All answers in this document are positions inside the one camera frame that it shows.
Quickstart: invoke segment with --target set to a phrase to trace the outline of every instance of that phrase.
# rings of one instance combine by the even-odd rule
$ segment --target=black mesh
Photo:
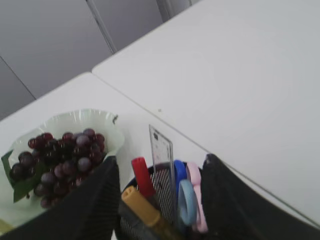
[[[152,167],[149,169],[149,174],[152,180],[152,184],[155,187],[155,176],[154,176],[154,170]],[[170,187],[170,171],[169,171],[169,164],[164,164],[160,170],[157,172],[157,180],[158,180],[158,201],[160,205],[160,209],[162,212],[163,217],[172,224],[173,222],[173,216],[172,216],[172,200],[171,200],[171,187]],[[136,179],[134,178],[128,185],[136,187],[137,190],[139,188],[137,187]],[[117,226],[115,228],[115,234],[118,238],[118,240],[144,240],[142,237],[140,237],[135,230],[128,225],[125,219],[118,216],[117,218]]]

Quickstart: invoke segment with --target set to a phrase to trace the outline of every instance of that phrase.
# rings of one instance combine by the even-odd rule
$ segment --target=light blue scissor handle
[[[192,183],[183,179],[179,183],[178,217],[186,226],[197,222],[197,197]]]

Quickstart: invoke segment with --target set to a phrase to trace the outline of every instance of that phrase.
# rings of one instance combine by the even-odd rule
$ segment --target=white table
[[[319,9],[204,0],[92,72],[319,224]]]
[[[201,166],[207,154],[203,149],[128,100],[91,73],[84,73],[0,121],[1,156],[9,150],[11,143],[15,139],[37,127],[48,118],[63,112],[83,108],[100,109],[119,115],[116,125],[125,136],[125,144],[117,155],[121,189],[134,177],[130,163],[133,158],[144,156],[147,164],[149,166],[152,165],[149,124],[172,140],[175,159],[181,159],[186,162],[194,161]],[[285,205],[282,205],[277,199],[266,194],[241,176],[239,177],[269,201],[304,220]],[[0,167],[0,181],[7,181],[2,167]],[[12,197],[13,192],[10,187],[2,189],[0,206],[2,201],[12,201]],[[15,209],[4,210],[0,208],[0,216],[4,216],[6,214],[5,211],[15,211]]]

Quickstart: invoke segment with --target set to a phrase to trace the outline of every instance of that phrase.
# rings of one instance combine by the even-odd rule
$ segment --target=blue scissor handle
[[[179,184],[178,217],[186,226],[197,222],[197,197],[192,183],[183,179]]]
[[[185,164],[180,160],[174,160],[174,179],[175,179],[175,194],[178,199],[179,183],[183,179],[187,179],[187,171]]]

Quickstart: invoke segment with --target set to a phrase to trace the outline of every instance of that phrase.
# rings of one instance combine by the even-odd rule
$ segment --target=green leaf
[[[13,202],[16,203],[23,199],[30,191],[32,191],[40,182],[43,173],[47,172],[48,168],[42,162],[38,162],[35,166],[35,174],[24,180],[17,182],[14,186]]]
[[[9,157],[12,154],[12,152],[13,152],[13,150],[8,151],[5,155],[3,155],[1,157],[1,161],[2,161],[2,164],[3,164],[3,168],[4,168],[4,171],[5,171],[6,178],[8,179],[9,183],[11,184],[11,186],[14,187],[15,181],[10,177],[11,167],[10,167],[10,164],[9,164]]]

